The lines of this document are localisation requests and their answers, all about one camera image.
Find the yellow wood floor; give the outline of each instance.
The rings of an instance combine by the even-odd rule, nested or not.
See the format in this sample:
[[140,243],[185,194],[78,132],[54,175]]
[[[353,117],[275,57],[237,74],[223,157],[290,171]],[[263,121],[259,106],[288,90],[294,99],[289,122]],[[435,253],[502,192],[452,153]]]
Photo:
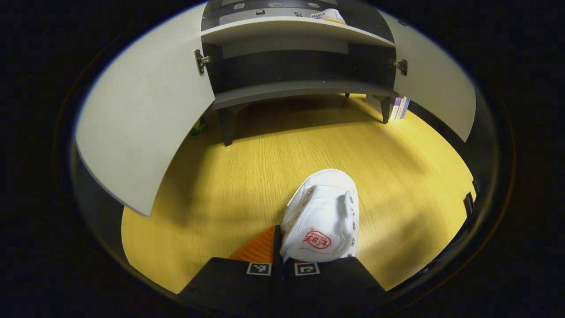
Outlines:
[[225,147],[216,113],[188,136],[159,188],[151,217],[124,209],[132,266],[179,293],[211,257],[228,257],[279,224],[310,174],[326,168],[357,184],[357,256],[389,290],[449,243],[466,217],[472,176],[433,128],[408,112],[382,124],[364,95],[307,96],[250,105]]

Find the door hinge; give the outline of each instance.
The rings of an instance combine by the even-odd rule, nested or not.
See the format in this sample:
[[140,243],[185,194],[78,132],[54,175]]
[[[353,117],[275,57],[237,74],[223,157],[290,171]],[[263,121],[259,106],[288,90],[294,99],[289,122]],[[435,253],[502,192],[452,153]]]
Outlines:
[[212,62],[212,58],[207,56],[203,57],[200,50],[194,50],[194,57],[196,58],[196,66],[198,67],[198,73],[200,75],[204,74],[204,65]]
[[405,59],[401,59],[400,62],[395,62],[394,60],[390,61],[390,66],[392,68],[398,68],[402,75],[408,74],[408,61]]

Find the shoe tongue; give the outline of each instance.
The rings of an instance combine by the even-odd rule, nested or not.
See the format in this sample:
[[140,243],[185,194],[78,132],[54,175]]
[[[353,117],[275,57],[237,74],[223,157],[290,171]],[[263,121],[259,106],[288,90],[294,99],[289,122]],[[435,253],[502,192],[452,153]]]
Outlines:
[[283,249],[296,260],[323,262],[343,254],[344,241],[349,240],[344,220],[345,190],[333,186],[312,186],[309,196],[303,195],[303,207],[286,230]]

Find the open cabinet door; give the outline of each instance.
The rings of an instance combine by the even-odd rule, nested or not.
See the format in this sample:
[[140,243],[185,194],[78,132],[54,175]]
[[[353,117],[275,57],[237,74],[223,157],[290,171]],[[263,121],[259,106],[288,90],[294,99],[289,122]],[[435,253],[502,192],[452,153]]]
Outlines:
[[396,59],[408,62],[407,75],[396,71],[393,90],[405,95],[467,141],[475,121],[475,86],[465,71],[437,44],[409,25],[379,11],[394,38]]
[[94,179],[145,216],[180,144],[214,101],[200,74],[200,25],[206,4],[186,10],[127,47],[87,95],[75,139]]

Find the white sneaker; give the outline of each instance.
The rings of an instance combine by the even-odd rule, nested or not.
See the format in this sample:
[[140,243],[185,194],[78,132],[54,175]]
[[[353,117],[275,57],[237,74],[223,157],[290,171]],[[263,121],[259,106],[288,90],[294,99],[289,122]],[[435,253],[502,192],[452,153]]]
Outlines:
[[310,17],[314,19],[323,19],[345,24],[345,20],[341,16],[340,12],[336,9],[325,9],[322,12],[311,14]]
[[320,263],[355,256],[359,233],[355,182],[336,169],[309,176],[286,205],[281,229],[284,261]]

